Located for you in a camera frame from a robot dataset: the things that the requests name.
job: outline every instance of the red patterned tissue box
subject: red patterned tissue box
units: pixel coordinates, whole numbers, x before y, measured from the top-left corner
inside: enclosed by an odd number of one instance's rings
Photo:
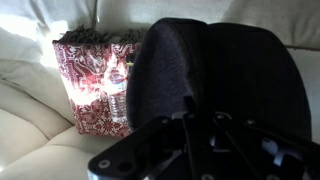
[[[105,74],[108,72],[108,62],[115,57],[117,65],[125,67],[127,72],[126,55],[137,51],[139,45],[53,42],[80,134],[118,137],[130,134],[127,121],[115,122],[111,118]]]

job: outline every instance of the couch cushion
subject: couch cushion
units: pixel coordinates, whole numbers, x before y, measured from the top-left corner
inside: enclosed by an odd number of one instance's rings
[[[287,45],[320,48],[318,0],[98,1],[97,29],[148,28],[164,17],[234,22],[274,32]]]
[[[20,87],[0,79],[0,108],[32,124],[47,139],[71,127],[70,122],[53,109],[32,98]]]
[[[0,78],[17,84],[34,99],[74,123],[68,96],[58,71],[39,63],[0,59]]]
[[[121,140],[121,138],[111,136],[80,135],[75,126],[73,126],[53,138],[46,146],[68,146],[92,154],[98,154],[119,140]]]
[[[0,127],[0,171],[48,141],[34,125],[2,109]]]
[[[119,138],[79,135],[72,127],[44,147],[12,163],[0,173],[1,180],[87,180],[88,162]]]
[[[45,146],[11,164],[1,180],[87,180],[87,163],[94,155],[66,146]]]

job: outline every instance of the sunlight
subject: sunlight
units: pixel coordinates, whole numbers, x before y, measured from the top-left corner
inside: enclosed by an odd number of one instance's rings
[[[33,41],[37,40],[37,22],[25,17],[0,15],[0,28]]]
[[[80,87],[73,87],[73,83],[64,76],[61,76],[63,84],[68,93],[69,99],[79,106],[90,105],[93,101],[99,97],[99,92],[89,93],[88,89],[83,90]]]
[[[58,67],[56,55],[52,46],[52,40],[58,40],[68,30],[66,21],[56,21],[50,26],[50,33],[42,41],[42,57],[40,63],[46,67]]]

